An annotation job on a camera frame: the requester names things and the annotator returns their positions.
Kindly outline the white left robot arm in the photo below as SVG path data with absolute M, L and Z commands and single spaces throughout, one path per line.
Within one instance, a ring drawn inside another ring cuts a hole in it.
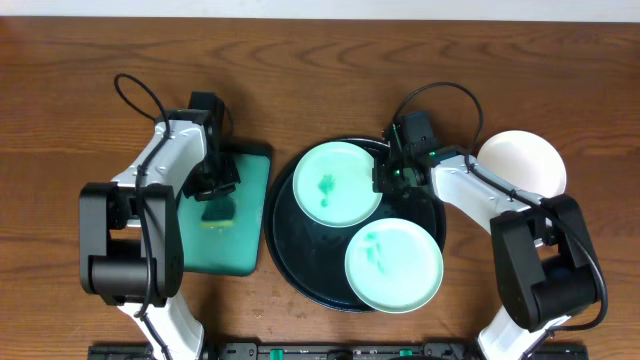
M 204 359 L 204 326 L 180 286 L 181 197 L 207 203 L 235 191 L 239 172 L 220 150 L 224 101 L 194 92 L 185 109 L 163 110 L 138 158 L 79 195 L 80 281 L 138 323 L 154 359 Z

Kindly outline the white plate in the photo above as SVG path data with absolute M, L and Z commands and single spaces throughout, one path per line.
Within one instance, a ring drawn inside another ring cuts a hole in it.
M 509 130 L 487 140 L 479 164 L 508 183 L 546 198 L 565 192 L 567 172 L 556 148 L 531 132 Z

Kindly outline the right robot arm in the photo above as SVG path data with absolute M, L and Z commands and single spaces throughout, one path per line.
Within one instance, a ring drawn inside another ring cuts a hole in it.
M 577 202 L 518 189 L 459 146 L 440 146 L 423 113 L 396 115 L 374 160 L 373 188 L 419 189 L 454 206 L 491 237 L 502 306 L 468 359 L 531 359 L 557 332 L 592 329 L 609 305 L 606 282 Z

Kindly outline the mint plate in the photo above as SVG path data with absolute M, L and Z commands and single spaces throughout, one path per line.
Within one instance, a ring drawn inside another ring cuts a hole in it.
M 354 226 L 370 217 L 382 195 L 373 191 L 374 158 L 364 148 L 330 141 L 311 148 L 295 166 L 296 203 L 311 220 L 332 228 Z
M 403 314 L 435 297 L 444 260 L 427 230 L 408 220 L 385 218 L 363 226 L 351 238 L 344 270 L 349 286 L 366 305 Z

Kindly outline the green scouring sponge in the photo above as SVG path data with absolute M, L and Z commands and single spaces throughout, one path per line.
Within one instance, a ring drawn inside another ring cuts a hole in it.
M 201 226 L 207 229 L 231 227 L 234 224 L 235 214 L 236 204 L 231 197 L 212 199 L 204 208 Z

